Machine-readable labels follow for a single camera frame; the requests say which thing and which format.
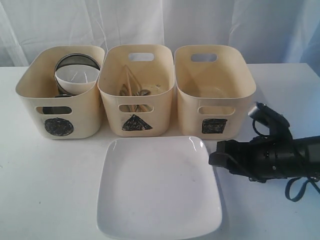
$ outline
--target bin handle hole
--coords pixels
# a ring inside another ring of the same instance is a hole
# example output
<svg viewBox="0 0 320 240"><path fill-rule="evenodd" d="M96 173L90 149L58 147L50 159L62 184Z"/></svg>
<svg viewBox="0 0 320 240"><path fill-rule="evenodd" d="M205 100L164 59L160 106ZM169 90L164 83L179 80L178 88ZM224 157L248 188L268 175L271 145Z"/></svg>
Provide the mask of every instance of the bin handle hole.
<svg viewBox="0 0 320 240"><path fill-rule="evenodd" d="M155 55L151 52L132 52L128 58L132 62L150 62L155 59Z"/></svg>
<svg viewBox="0 0 320 240"><path fill-rule="evenodd" d="M71 114L72 109L68 106L38 106L35 110L44 115Z"/></svg>
<svg viewBox="0 0 320 240"><path fill-rule="evenodd" d="M119 110L123 113L150 113L154 107L146 104L122 104Z"/></svg>
<svg viewBox="0 0 320 240"><path fill-rule="evenodd" d="M230 116L234 114L235 111L236 109L232 106L202 106L198 109L201 115L214 116Z"/></svg>
<svg viewBox="0 0 320 240"><path fill-rule="evenodd" d="M190 57L192 62L215 62L218 59L215 53L195 53Z"/></svg>

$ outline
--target black triangle label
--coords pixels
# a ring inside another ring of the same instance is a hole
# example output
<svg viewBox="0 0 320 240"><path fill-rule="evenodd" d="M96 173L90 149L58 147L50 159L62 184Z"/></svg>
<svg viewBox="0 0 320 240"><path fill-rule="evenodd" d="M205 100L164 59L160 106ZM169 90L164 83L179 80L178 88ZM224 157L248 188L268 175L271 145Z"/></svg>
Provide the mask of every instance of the black triangle label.
<svg viewBox="0 0 320 240"><path fill-rule="evenodd" d="M133 114L122 126L123 131L143 131L150 130L153 127L143 121L140 117Z"/></svg>

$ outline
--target black circle label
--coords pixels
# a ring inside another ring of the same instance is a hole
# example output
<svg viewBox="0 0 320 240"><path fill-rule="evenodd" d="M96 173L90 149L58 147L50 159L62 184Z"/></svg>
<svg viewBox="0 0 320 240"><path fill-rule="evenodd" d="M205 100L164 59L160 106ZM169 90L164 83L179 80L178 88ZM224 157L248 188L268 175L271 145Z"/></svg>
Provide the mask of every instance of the black circle label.
<svg viewBox="0 0 320 240"><path fill-rule="evenodd" d="M59 117L45 120L44 128L51 135L60 137L72 134L74 131L74 126L70 121Z"/></svg>

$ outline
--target black shape label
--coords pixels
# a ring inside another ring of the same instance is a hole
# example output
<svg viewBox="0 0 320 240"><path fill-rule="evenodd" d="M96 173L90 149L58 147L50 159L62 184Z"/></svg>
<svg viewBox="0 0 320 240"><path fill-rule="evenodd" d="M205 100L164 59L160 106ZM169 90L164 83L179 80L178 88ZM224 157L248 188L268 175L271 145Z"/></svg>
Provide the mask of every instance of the black shape label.
<svg viewBox="0 0 320 240"><path fill-rule="evenodd" d="M133 114L122 126L123 131L143 131L150 130L152 126Z"/></svg>
<svg viewBox="0 0 320 240"><path fill-rule="evenodd" d="M45 120L44 128L51 135L59 137L67 136L74 131L74 126L70 121L59 117Z"/></svg>
<svg viewBox="0 0 320 240"><path fill-rule="evenodd" d="M209 118L202 122L203 134L222 134L227 124L227 119Z"/></svg>

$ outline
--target white plate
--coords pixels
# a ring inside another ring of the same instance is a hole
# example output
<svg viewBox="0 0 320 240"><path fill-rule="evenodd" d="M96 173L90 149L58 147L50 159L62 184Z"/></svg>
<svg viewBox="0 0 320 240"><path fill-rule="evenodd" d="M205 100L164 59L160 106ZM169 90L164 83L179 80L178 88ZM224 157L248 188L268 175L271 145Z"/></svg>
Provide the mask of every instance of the white plate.
<svg viewBox="0 0 320 240"><path fill-rule="evenodd" d="M194 136L113 141L101 176L98 228L122 240L180 240L216 230L222 210L208 159Z"/></svg>

